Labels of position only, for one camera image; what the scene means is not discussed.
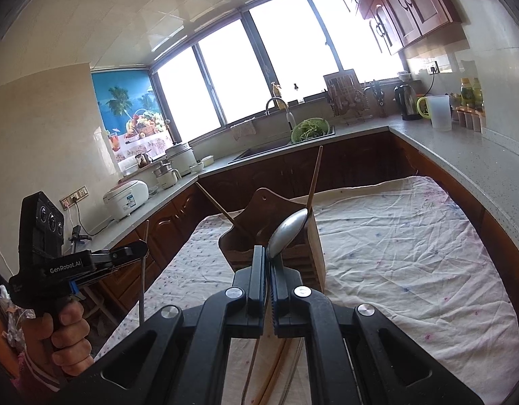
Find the person's left hand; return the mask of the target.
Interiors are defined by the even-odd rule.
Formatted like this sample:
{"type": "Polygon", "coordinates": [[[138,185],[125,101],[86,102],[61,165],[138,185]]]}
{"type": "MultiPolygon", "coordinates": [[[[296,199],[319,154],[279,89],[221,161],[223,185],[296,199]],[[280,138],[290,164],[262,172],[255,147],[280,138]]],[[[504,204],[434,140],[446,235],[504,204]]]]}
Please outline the person's left hand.
{"type": "Polygon", "coordinates": [[[42,372],[76,377],[94,363],[83,312],[83,306],[72,301],[61,310],[57,325],[49,314],[23,321],[27,355],[42,372]]]}

